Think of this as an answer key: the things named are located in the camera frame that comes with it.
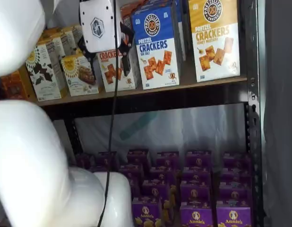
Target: annie's logo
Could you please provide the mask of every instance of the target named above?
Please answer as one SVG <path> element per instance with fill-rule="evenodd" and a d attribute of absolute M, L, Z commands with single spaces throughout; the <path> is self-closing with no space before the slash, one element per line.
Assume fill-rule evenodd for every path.
<path fill-rule="evenodd" d="M 156 36 L 160 31 L 161 23 L 157 15 L 149 14 L 144 21 L 144 28 L 148 35 Z"/>
<path fill-rule="evenodd" d="M 207 0 L 203 8 L 204 17 L 209 22 L 217 21 L 222 12 L 223 6 L 220 0 Z"/>
<path fill-rule="evenodd" d="M 192 213 L 192 218 L 194 220 L 190 220 L 189 224 L 205 224 L 205 222 L 201 220 L 201 215 L 196 211 Z"/>
<path fill-rule="evenodd" d="M 141 218 L 154 218 L 153 215 L 149 214 L 149 208 L 148 207 L 142 207 L 142 212 Z"/>
<path fill-rule="evenodd" d="M 226 223 L 228 223 L 228 224 L 242 224 L 242 221 L 238 220 L 239 215 L 236 211 L 231 210 L 229 213 L 229 217 L 231 220 L 226 220 Z"/>

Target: yellow cracker box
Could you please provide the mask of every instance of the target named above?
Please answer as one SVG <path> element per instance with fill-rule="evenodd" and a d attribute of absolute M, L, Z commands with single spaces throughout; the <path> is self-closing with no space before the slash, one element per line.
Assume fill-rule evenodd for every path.
<path fill-rule="evenodd" d="M 67 89 L 52 39 L 36 45 L 26 60 L 28 74 L 38 101 L 63 98 Z"/>
<path fill-rule="evenodd" d="M 79 53 L 61 60 L 71 96 L 98 94 L 99 87 L 89 61 Z"/>
<path fill-rule="evenodd" d="M 189 0 L 197 81 L 240 75 L 236 0 Z"/>

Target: purple box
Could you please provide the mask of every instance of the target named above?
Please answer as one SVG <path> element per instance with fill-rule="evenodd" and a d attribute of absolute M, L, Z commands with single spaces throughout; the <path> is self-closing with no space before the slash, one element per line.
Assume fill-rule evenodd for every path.
<path fill-rule="evenodd" d="M 156 197 L 135 197 L 132 214 L 137 226 L 164 226 L 161 201 Z"/>
<path fill-rule="evenodd" d="M 146 196 L 155 196 L 161 199 L 163 208 L 163 218 L 166 225 L 172 225 L 174 213 L 171 201 L 169 184 L 159 179 L 144 180 L 142 192 Z"/>
<path fill-rule="evenodd" d="M 182 202 L 180 206 L 182 226 L 213 227 L 212 209 L 209 201 Z"/>
<path fill-rule="evenodd" d="M 180 169 L 180 155 L 178 151 L 159 152 L 156 154 L 155 163 L 157 166 L 166 166 L 173 169 Z"/>
<path fill-rule="evenodd" d="M 182 180 L 196 180 L 200 182 L 207 182 L 211 185 L 211 175 L 208 167 L 184 167 L 182 172 Z"/>
<path fill-rule="evenodd" d="M 144 173 L 149 173 L 151 162 L 148 149 L 130 149 L 127 154 L 127 160 L 133 164 L 141 163 Z"/>
<path fill-rule="evenodd" d="M 210 188 L 206 182 L 182 181 L 180 195 L 183 202 L 193 200 L 210 200 Z"/>
<path fill-rule="evenodd" d="M 99 166 L 108 166 L 109 155 L 112 156 L 112 170 L 117 171 L 120 166 L 120 163 L 116 151 L 112 151 L 111 153 L 99 152 L 97 154 L 96 163 Z"/>
<path fill-rule="evenodd" d="M 121 165 L 119 172 L 129 179 L 137 179 L 139 183 L 142 183 L 144 179 L 144 172 L 141 164 Z"/>
<path fill-rule="evenodd" d="M 224 167 L 251 170 L 251 158 L 248 154 L 229 153 L 223 156 Z"/>
<path fill-rule="evenodd" d="M 217 201 L 218 226 L 251 227 L 251 209 L 246 201 Z"/>
<path fill-rule="evenodd" d="M 211 167 L 211 151 L 189 150 L 185 157 L 186 166 Z"/>
<path fill-rule="evenodd" d="M 176 205 L 176 201 L 179 201 L 178 196 L 178 184 L 175 176 L 175 170 L 173 170 L 171 167 L 151 167 L 150 168 L 150 177 L 153 179 L 160 179 L 165 180 L 170 186 L 170 192 L 171 192 L 171 203 L 172 206 Z"/>
<path fill-rule="evenodd" d="M 240 183 L 233 181 L 221 181 L 219 186 L 220 199 L 233 199 L 233 200 L 252 200 L 250 185 L 248 182 Z"/>

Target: pretzel crackers box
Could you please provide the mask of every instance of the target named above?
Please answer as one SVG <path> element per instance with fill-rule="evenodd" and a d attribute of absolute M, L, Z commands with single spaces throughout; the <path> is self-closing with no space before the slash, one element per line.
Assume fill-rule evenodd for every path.
<path fill-rule="evenodd" d="M 216 202 L 217 223 L 221 227 L 251 227 L 251 209 L 246 201 Z"/>
<path fill-rule="evenodd" d="M 116 79 L 119 80 L 118 91 L 136 89 L 140 83 L 136 46 L 133 44 L 127 55 L 129 61 L 127 64 L 128 68 L 123 67 L 122 54 L 120 51 L 118 53 L 118 78 L 116 78 L 116 51 L 110 50 L 97 53 L 106 92 L 114 91 Z"/>
<path fill-rule="evenodd" d="M 143 89 L 180 84 L 181 49 L 175 3 L 149 3 L 132 15 Z"/>
<path fill-rule="evenodd" d="M 26 60 L 38 101 L 59 99 L 67 89 L 52 39 L 39 41 Z"/>
<path fill-rule="evenodd" d="M 61 60 L 71 96 L 98 94 L 99 87 L 87 58 L 79 53 Z"/>
<path fill-rule="evenodd" d="M 164 227 L 161 200 L 156 197 L 135 197 L 132 201 L 132 213 L 136 226 Z"/>
<path fill-rule="evenodd" d="M 236 0 L 189 0 L 197 81 L 240 74 Z"/>
<path fill-rule="evenodd" d="M 180 220 L 183 227 L 213 227 L 209 201 L 182 202 Z"/>

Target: orange box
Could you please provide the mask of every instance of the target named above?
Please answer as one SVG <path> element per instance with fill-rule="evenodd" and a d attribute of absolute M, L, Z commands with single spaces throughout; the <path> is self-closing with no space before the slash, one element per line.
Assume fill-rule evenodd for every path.
<path fill-rule="evenodd" d="M 15 72 L 1 77 L 1 82 L 8 99 L 36 101 L 36 95 L 25 65 Z"/>

